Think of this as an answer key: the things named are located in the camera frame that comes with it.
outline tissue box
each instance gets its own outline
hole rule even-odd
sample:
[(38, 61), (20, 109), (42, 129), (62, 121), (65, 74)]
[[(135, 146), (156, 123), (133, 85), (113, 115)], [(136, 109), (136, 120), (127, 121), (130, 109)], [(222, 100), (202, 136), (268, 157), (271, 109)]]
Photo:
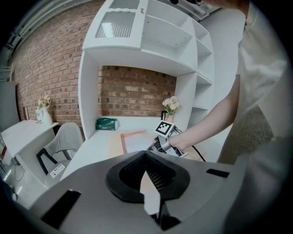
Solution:
[(111, 118), (100, 118), (96, 122), (96, 130), (115, 131), (118, 128), (118, 120)]

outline cabinet door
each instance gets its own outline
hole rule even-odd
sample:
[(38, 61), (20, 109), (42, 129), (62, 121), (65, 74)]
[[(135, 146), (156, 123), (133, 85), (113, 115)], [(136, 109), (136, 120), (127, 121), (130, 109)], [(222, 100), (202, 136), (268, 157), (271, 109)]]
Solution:
[(106, 0), (87, 32), (83, 49), (140, 49), (148, 0)]

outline brick wall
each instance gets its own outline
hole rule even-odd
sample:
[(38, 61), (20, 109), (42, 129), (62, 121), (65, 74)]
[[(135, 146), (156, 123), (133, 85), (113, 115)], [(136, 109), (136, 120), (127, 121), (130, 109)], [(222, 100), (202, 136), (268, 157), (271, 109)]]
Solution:
[[(81, 48), (104, 0), (78, 5), (44, 23), (13, 55), (17, 102), (36, 119), (37, 101), (49, 95), (49, 109), (59, 123), (81, 126), (77, 97)], [(152, 71), (106, 66), (100, 72), (99, 107), (103, 115), (158, 116), (161, 102), (174, 94), (176, 78)]]
[(118, 66), (100, 71), (98, 96), (102, 115), (161, 116), (162, 101), (174, 95), (176, 77)]

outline electrical outlet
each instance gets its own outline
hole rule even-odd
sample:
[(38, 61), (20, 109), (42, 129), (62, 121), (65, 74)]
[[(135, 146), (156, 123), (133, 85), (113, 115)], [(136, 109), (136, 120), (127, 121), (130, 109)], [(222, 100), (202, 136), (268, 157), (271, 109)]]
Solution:
[(55, 178), (61, 171), (65, 169), (65, 166), (60, 163), (53, 171), (50, 172), (52, 178)]

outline white chair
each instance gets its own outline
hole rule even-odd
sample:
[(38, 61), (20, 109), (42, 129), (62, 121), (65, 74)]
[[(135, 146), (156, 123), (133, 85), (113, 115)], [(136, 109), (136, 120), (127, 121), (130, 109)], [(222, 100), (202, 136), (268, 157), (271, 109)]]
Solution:
[[(41, 165), (44, 173), (46, 174), (44, 184), (48, 188), (52, 187), (60, 181), (65, 169), (62, 170), (55, 178), (53, 178), (50, 173), (60, 164), (63, 164), (65, 168), (67, 168), (70, 160), (73, 158), (82, 143), (83, 138), (78, 125), (74, 122), (68, 122), (63, 124), (57, 132), (55, 138), (44, 148), (42, 148), (40, 152), (37, 153), (38, 162)], [(53, 158), (53, 155), (60, 151), (64, 153), (66, 160), (57, 162)], [(44, 162), (42, 161), (42, 155), (45, 155), (50, 161), (55, 164), (49, 170), (47, 170)]]

